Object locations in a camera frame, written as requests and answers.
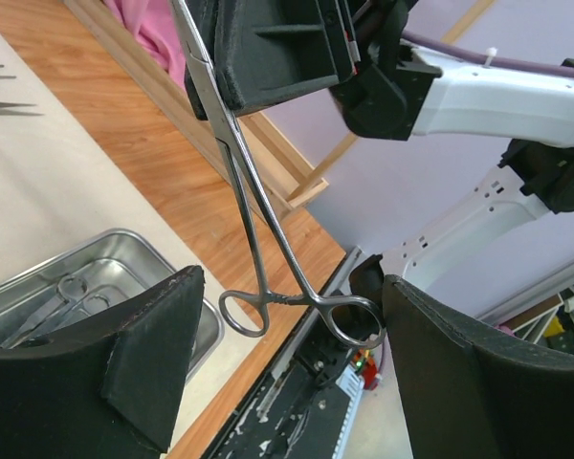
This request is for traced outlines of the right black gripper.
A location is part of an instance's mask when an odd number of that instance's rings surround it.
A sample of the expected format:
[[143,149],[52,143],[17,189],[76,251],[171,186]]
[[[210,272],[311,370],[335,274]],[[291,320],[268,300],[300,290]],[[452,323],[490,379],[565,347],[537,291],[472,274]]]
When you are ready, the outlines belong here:
[[414,1],[221,1],[217,84],[235,113],[327,89],[353,134],[405,141],[442,71],[403,42]]

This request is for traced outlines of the beige cloth wrap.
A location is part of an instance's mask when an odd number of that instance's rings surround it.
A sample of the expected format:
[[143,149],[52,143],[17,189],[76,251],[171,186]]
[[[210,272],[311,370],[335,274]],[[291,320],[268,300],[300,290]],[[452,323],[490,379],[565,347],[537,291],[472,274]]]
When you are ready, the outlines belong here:
[[197,258],[0,34],[0,283],[112,229],[131,230],[176,271]]

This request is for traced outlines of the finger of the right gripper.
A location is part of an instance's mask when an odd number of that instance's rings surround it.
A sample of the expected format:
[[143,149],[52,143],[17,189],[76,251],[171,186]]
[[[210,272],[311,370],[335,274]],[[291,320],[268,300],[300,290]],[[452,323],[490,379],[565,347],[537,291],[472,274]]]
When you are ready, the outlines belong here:
[[185,89],[193,113],[198,120],[208,120],[202,96],[210,89],[210,73],[207,62],[192,61],[186,65]]

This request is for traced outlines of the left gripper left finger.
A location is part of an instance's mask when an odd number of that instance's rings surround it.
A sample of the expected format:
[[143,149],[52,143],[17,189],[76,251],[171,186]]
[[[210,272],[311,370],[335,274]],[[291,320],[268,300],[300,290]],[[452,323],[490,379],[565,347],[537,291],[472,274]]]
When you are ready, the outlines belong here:
[[201,317],[192,265],[78,323],[0,348],[0,458],[157,458]]

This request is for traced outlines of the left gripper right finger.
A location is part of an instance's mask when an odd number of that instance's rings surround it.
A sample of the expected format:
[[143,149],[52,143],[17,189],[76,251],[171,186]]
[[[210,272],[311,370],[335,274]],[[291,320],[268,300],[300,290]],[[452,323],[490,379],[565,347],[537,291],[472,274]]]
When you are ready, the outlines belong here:
[[574,355],[514,338],[398,275],[384,316],[416,458],[574,458]]

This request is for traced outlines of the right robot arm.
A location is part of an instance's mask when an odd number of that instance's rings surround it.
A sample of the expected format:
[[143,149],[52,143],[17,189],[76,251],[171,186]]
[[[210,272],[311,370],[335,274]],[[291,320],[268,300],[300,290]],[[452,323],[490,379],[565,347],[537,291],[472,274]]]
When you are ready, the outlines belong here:
[[272,209],[238,120],[330,92],[371,140],[434,134],[504,139],[483,182],[398,248],[367,259],[357,290],[385,274],[426,288],[508,231],[574,212],[574,60],[544,65],[444,45],[407,29],[410,1],[175,1],[186,88],[228,169],[254,267],[255,201],[304,299],[320,302]]

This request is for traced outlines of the stainless steel tray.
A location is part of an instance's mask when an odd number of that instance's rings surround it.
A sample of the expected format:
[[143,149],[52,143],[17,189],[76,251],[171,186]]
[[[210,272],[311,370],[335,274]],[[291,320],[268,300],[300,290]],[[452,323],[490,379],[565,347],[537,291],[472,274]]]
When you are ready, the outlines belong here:
[[111,229],[0,283],[0,344],[50,300],[58,281],[82,278],[90,293],[61,323],[72,325],[141,294],[176,272],[138,233]]

